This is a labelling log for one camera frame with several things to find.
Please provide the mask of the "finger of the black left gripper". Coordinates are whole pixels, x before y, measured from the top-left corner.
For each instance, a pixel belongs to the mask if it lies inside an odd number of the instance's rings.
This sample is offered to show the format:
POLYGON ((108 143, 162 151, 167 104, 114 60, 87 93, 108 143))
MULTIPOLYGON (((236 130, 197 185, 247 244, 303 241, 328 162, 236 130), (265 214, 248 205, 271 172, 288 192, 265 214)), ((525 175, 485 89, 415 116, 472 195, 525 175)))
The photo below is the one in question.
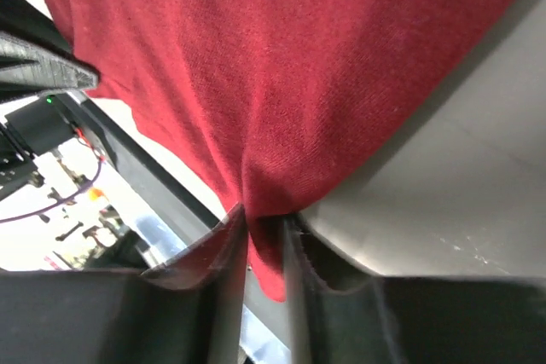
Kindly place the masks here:
POLYGON ((2 92, 92 90, 98 75, 77 62, 16 38, 1 36, 2 92))

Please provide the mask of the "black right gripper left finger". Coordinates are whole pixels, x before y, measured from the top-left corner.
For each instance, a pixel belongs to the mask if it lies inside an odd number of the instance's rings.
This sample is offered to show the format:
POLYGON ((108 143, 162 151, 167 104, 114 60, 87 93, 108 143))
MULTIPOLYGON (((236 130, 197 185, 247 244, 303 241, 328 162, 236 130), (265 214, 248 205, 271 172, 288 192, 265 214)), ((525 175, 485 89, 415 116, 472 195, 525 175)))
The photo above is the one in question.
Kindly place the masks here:
POLYGON ((145 272, 3 273, 2 362, 236 362, 247 238, 236 206, 180 255, 145 272))

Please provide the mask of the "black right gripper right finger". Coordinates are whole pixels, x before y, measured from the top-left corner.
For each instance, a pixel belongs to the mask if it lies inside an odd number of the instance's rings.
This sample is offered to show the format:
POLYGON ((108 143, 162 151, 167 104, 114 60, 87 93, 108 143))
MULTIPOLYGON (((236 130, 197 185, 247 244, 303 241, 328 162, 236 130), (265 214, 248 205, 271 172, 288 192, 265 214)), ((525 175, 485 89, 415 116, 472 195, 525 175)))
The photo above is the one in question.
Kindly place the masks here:
POLYGON ((542 363, 538 278, 380 276, 283 221, 295 363, 542 363))

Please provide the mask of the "dark red t shirt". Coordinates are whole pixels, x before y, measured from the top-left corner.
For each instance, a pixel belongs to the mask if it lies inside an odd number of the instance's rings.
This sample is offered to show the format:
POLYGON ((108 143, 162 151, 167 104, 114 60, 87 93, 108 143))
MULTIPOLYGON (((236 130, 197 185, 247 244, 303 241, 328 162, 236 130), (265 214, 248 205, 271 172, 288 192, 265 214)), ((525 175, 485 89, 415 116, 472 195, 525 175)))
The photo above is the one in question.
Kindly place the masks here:
POLYGON ((273 216, 363 165, 514 0, 44 0, 95 98, 176 154, 225 208, 285 298, 273 216))

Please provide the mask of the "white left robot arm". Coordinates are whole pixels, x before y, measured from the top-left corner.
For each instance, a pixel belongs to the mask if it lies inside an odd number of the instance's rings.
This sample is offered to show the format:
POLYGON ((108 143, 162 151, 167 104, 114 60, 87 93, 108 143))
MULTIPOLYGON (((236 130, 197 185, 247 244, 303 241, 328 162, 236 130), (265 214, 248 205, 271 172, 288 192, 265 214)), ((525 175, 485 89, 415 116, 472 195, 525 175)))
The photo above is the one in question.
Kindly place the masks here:
POLYGON ((55 25, 27 0, 1 0, 1 102, 33 101, 1 122, 1 197, 43 186, 35 159, 76 135, 59 96, 94 89, 98 74, 78 61, 55 25))

